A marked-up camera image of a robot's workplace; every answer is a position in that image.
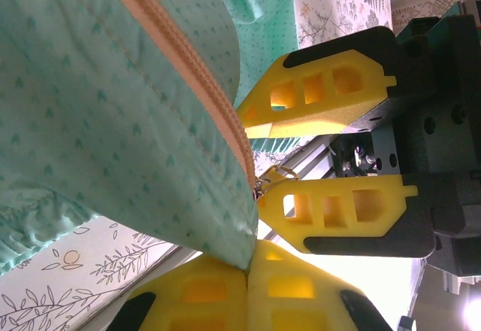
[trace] yellow foam block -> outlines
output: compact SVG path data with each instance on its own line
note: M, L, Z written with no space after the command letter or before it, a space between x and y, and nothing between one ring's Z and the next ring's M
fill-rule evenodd
M353 290L269 241L258 241L248 278L249 331L357 331L340 297Z
M249 138L339 133L396 85L379 63L355 50L293 68L283 66L287 56L274 62L237 110Z
M247 331L246 275L202 255L138 288L156 295L140 331Z
M283 177L274 170L271 183ZM416 186L404 186L400 175L281 182L259 200L259 218L298 251L309 253L307 237L380 237L406 211L406 197ZM284 200L294 204L287 217Z

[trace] polka dot fabric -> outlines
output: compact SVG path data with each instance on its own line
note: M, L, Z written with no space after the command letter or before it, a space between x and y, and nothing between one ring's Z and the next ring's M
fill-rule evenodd
M160 0L228 97L292 0ZM0 0L0 274L102 214L248 267L258 215L209 114L120 0Z

